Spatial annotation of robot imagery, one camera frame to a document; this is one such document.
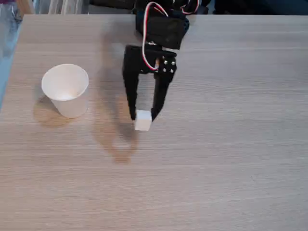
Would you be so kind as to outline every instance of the black bracket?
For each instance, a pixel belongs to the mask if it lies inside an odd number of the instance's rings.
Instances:
[[[162,47],[158,45],[146,45],[145,55],[151,66],[158,65],[157,71],[151,70],[144,63],[141,47],[126,46],[123,62],[123,78],[130,117],[132,120],[135,120],[139,74],[154,74],[155,92],[153,107],[151,109],[152,120],[154,121],[164,106],[169,84],[172,82],[177,70],[177,54],[171,51],[164,51]]]

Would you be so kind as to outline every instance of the red wire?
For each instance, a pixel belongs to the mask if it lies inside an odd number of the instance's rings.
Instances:
[[[143,61],[145,62],[145,64],[147,65],[148,68],[150,68],[152,71],[157,71],[158,70],[158,67],[152,67],[149,62],[147,61],[146,57],[145,57],[145,52],[144,52],[144,46],[145,46],[145,40],[146,40],[146,34],[147,34],[147,23],[148,23],[148,17],[149,17],[149,11],[150,11],[150,6],[152,4],[155,4],[158,8],[159,8],[159,11],[164,12],[164,14],[166,14],[166,16],[168,16],[168,14],[166,13],[166,11],[164,10],[163,7],[161,7],[161,5],[159,5],[158,3],[156,2],[149,2],[147,7],[146,7],[146,11],[144,13],[144,27],[143,27],[143,40],[142,40],[142,58],[143,58]]]

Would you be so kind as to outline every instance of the wood grain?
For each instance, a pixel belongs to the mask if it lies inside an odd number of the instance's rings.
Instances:
[[[27,15],[0,114],[4,231],[307,231],[308,17],[192,16],[166,105],[129,119],[132,15]],[[90,77],[84,116],[40,89],[62,63]],[[142,76],[138,108],[152,105]]]

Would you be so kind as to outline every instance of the paper cup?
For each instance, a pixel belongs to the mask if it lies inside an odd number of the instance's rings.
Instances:
[[[50,69],[42,79],[42,89],[59,113],[77,118],[88,108],[87,72],[74,64],[62,64]]]

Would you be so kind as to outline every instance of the white cube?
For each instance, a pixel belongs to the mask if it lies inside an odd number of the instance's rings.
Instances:
[[[150,111],[136,110],[135,130],[148,131],[152,124]]]

